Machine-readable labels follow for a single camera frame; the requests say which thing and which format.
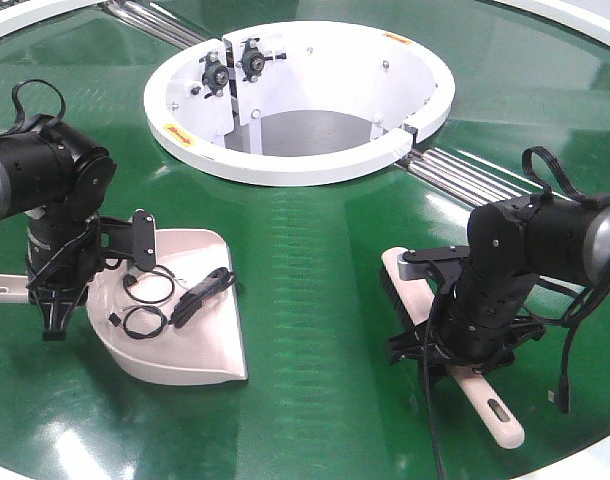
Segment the yellow sticker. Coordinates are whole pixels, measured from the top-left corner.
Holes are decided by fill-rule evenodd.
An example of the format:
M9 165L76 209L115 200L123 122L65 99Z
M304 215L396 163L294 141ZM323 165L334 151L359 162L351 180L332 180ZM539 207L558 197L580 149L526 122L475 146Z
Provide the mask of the yellow sticker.
M392 40L396 40L397 42L404 43L405 45L414 43L409 38L401 37L400 35L397 35L392 32L385 32L385 36L391 38Z
M178 125L168 123L167 125L165 125L165 130L167 130L174 137L176 137L176 139L181 142L184 147L191 147L192 145L194 145L194 139L192 138L192 136Z

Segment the green table surface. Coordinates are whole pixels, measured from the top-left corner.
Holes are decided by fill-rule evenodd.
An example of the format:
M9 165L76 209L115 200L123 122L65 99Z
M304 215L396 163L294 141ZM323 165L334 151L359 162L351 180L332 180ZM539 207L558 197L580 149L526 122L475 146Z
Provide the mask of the green table surface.
M575 184L610 191L610 49L556 24L473 0L334 2L170 0L184 23L218 37L285 20L337 20L396 32L451 68L456 98L426 146L467 151L518 171L522 150L547 145ZM239 274L247 382L166 387L124 373L84 309L62 343L40 340L29 305L0 305L0 465L35 479L428 479L434 476L424 397L412 362L389 366L400 326L378 271L402 245L465 243L467 209L397 167L353 181L263 188L194 170L152 138L143 87L178 50L91 7L0 40L0 129L9 91L56 84L66 121L119 164L102 213L155 213L159 228L208 228ZM28 87L29 109L55 99ZM0 225L0 272L22 273L26 219ZM565 300L537 292L543 313ZM610 433L610 298L573 351L573 411L547 401L565 332L550 329L488 378L525 427L499 448L452 381L434 390L450 479L514 477Z

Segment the dustpan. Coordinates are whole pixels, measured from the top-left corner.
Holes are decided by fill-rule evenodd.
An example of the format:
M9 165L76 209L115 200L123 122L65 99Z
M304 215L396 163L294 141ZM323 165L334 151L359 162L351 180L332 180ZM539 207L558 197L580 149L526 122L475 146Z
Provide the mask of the dustpan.
M170 269L186 288L218 267L231 270L227 244L210 230L157 230L156 250L158 263ZM135 340L109 321L112 313L123 316L136 303L123 288L126 268L122 265L98 273L90 283L87 301L94 331L123 370L163 385L206 385L247 378L235 287L206 302L183 328L168 325L154 338ZM145 274L131 291L138 298L161 298L166 289L169 284L160 277ZM168 318L184 292L177 286L174 294L158 305ZM143 321L158 323L155 318Z

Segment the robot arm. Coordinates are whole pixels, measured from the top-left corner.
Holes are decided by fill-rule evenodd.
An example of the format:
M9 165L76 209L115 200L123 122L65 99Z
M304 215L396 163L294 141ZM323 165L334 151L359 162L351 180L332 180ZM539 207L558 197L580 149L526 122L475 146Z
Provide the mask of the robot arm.
M18 93L28 83L58 94L57 116L25 118ZM27 80L14 86L12 101L14 126L0 133L0 220L27 212L29 300L43 314L43 339L62 340L73 310L85 303L87 283L109 268L107 259L154 268L154 221L142 210L131 221L98 215L116 164L107 149L62 121L65 101L55 87Z
M532 153L546 161L571 199L556 198L536 177ZM515 348L545 332L543 319L519 315L541 276L586 287L560 320L550 322L570 329L566 358L578 325L610 292L610 195L580 194L542 147L526 150L523 167L543 192L474 209L469 248L407 251L399 258L401 280L433 280L437 292L427 321L407 325L390 340L392 361L427 361L435 379L448 365L485 373L512 364ZM419 334L427 329L427 338ZM569 410L566 365L556 403Z

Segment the brush handle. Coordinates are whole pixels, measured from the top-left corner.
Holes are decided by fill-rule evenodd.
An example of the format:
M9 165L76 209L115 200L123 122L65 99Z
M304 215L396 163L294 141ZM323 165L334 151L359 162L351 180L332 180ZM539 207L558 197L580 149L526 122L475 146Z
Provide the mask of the brush handle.
M429 316L434 293L425 280L400 279L398 261L407 250L403 247L393 247L385 251L381 258L412 323L419 325ZM474 373L469 367L448 365L447 371L463 390L496 443L508 449L523 444L525 440L523 427L485 377Z

